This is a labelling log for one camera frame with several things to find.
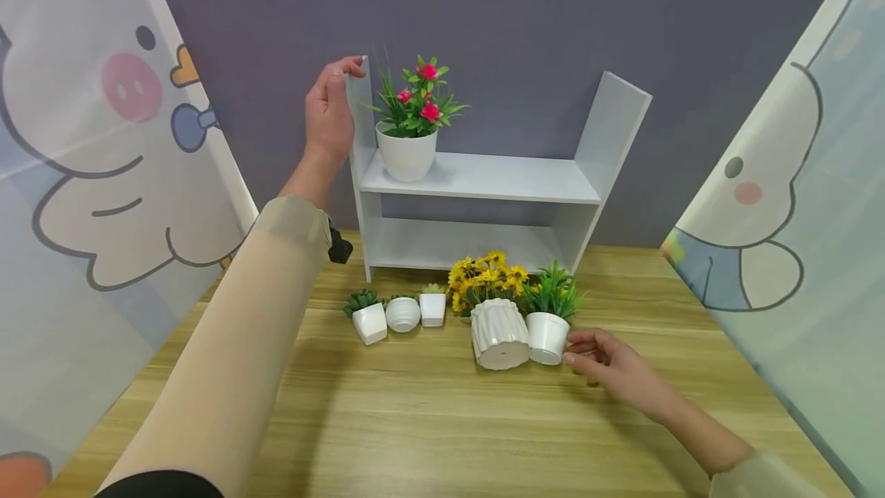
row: wooden table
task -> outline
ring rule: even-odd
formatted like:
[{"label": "wooden table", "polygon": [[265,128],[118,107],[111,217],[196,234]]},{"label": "wooden table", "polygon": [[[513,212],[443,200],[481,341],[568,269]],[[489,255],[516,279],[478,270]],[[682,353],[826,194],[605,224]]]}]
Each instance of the wooden table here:
[{"label": "wooden table", "polygon": [[[440,272],[379,270],[390,295]],[[633,345],[674,386],[828,496],[849,496],[772,393],[657,251],[590,247],[576,325]],[[565,366],[480,370],[470,329],[393,334],[364,347],[341,312],[365,286],[359,254],[328,265],[310,299],[251,496],[704,496],[703,471],[662,428]],[[161,392],[198,304],[59,473],[47,498],[90,496]]]}]

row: cartoon eye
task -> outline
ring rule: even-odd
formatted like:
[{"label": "cartoon eye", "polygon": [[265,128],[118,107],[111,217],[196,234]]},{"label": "cartoon eye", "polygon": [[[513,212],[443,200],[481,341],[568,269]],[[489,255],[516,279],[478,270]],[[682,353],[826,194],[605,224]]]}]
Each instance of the cartoon eye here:
[{"label": "cartoon eye", "polygon": [[136,28],[135,39],[138,40],[138,44],[144,50],[153,50],[154,46],[157,45],[157,38],[154,37],[154,33],[143,25],[139,25]]},{"label": "cartoon eye", "polygon": [[741,175],[741,171],[743,170],[744,160],[741,160],[741,156],[734,156],[734,158],[728,161],[728,164],[724,165],[724,176],[729,179],[734,179]]}]

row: shelf board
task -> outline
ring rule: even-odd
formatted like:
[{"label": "shelf board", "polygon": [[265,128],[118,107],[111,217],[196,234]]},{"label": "shelf board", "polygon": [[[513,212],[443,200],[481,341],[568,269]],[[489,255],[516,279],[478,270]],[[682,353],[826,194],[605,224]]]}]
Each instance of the shelf board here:
[{"label": "shelf board", "polygon": [[375,151],[360,182],[363,193],[459,196],[493,200],[599,204],[599,193],[573,160],[436,153],[424,179],[403,183]]},{"label": "shelf board", "polygon": [[465,257],[491,250],[507,253],[507,263],[537,272],[562,261],[553,230],[529,225],[467,224],[417,219],[380,219],[372,239],[371,264],[449,270]]}]

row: white round pot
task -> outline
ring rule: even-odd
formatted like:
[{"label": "white round pot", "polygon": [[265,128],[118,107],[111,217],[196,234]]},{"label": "white round pot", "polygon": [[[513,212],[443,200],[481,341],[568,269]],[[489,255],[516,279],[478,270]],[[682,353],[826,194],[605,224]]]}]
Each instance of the white round pot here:
[{"label": "white round pot", "polygon": [[493,298],[474,307],[470,333],[479,367],[508,370],[529,360],[529,329],[510,300]]},{"label": "white round pot", "polygon": [[391,300],[384,315],[388,327],[397,333],[409,333],[421,320],[421,308],[415,299],[403,296]]},{"label": "white round pot", "polygon": [[353,312],[353,326],[366,346],[386,339],[384,305],[373,304]]},{"label": "white round pot", "polygon": [[421,324],[424,327],[442,327],[445,321],[445,294],[424,294],[418,296],[421,306]]},{"label": "white round pot", "polygon": [[390,129],[389,124],[379,121],[375,125],[378,135],[378,149],[382,151],[384,168],[390,177],[411,183],[426,176],[436,156],[436,133],[418,138],[389,137],[382,131]]},{"label": "white round pot", "polygon": [[569,325],[562,317],[535,312],[525,318],[529,322],[529,345],[531,358],[538,364],[559,365],[565,350],[565,337]]}]

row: sleeve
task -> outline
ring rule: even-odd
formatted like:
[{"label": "sleeve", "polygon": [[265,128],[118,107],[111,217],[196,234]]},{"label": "sleeve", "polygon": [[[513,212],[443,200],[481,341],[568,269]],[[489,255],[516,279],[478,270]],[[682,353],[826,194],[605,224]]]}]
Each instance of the sleeve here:
[{"label": "sleeve", "polygon": [[823,498],[817,488],[767,450],[756,451],[727,473],[714,476],[710,498],[778,496],[778,498]]},{"label": "sleeve", "polygon": [[325,213],[308,201],[289,195],[267,203],[101,487],[173,470],[227,498],[243,496],[330,242]]}]

